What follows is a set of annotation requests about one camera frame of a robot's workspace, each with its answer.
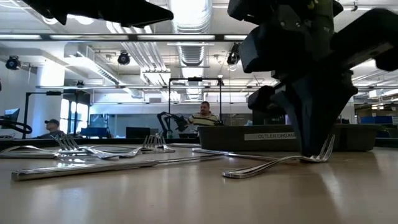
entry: table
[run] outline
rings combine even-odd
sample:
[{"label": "table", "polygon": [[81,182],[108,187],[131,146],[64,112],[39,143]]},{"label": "table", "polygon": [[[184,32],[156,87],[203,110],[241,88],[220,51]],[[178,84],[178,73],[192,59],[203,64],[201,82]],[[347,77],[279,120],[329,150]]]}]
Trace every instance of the table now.
[{"label": "table", "polygon": [[[267,152],[286,156],[291,152]],[[139,155],[135,160],[191,156]],[[398,150],[336,152],[326,164],[289,162],[251,179],[227,158],[11,182],[11,171],[59,161],[0,160],[0,223],[397,223]]]}]

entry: man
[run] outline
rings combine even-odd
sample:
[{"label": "man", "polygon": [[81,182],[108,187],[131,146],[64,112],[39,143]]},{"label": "man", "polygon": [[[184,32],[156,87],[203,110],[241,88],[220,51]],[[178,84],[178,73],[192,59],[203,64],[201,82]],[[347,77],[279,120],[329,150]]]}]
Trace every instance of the man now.
[{"label": "man", "polygon": [[188,122],[197,126],[214,126],[218,122],[218,117],[210,111],[210,104],[204,101],[200,104],[200,113],[191,115]]},{"label": "man", "polygon": [[63,131],[59,130],[60,127],[60,122],[57,121],[56,119],[51,119],[49,121],[44,121],[45,123],[45,128],[50,131],[48,134],[44,134],[42,136],[39,136],[37,138],[39,139],[52,139],[51,136],[61,136],[65,134]]}]

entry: man in striped shirt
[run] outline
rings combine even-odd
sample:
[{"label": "man in striped shirt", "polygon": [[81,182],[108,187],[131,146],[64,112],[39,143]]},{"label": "man in striped shirt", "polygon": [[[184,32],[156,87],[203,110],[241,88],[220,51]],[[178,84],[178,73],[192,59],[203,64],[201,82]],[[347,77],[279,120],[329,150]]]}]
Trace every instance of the man in striped shirt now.
[{"label": "man in striped shirt", "polygon": [[191,115],[188,122],[197,126],[214,126],[218,122],[218,117],[210,111],[210,104],[204,101],[200,104],[200,113]]}]

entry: window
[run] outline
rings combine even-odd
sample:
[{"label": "window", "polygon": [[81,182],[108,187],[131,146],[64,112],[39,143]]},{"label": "window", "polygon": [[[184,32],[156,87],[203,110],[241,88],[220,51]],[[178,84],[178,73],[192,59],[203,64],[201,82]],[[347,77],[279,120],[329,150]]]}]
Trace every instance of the window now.
[{"label": "window", "polygon": [[[71,121],[70,121],[70,132],[73,132],[75,128],[75,112],[76,112],[76,102],[71,103],[70,107]],[[88,120],[88,106],[78,103],[77,104],[77,127],[76,132],[80,132],[82,128],[87,128]]]},{"label": "window", "polygon": [[[61,101],[61,120],[60,130],[64,133],[73,133],[75,128],[75,111],[76,102],[62,99]],[[88,105],[77,104],[77,127],[76,132],[80,132],[82,128],[87,128],[88,121]]]},{"label": "window", "polygon": [[69,118],[69,101],[66,99],[62,99],[60,130],[63,131],[64,133],[68,132],[68,118]]}]

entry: gray plastic tray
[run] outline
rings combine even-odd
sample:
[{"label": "gray plastic tray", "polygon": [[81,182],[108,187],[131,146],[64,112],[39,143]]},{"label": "gray plastic tray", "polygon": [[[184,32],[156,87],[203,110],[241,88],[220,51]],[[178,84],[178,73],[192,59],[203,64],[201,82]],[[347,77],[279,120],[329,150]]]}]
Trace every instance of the gray plastic tray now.
[{"label": "gray plastic tray", "polygon": [[[336,124],[334,151],[373,149],[378,125]],[[198,127],[203,149],[219,151],[299,151],[290,125]]]}]

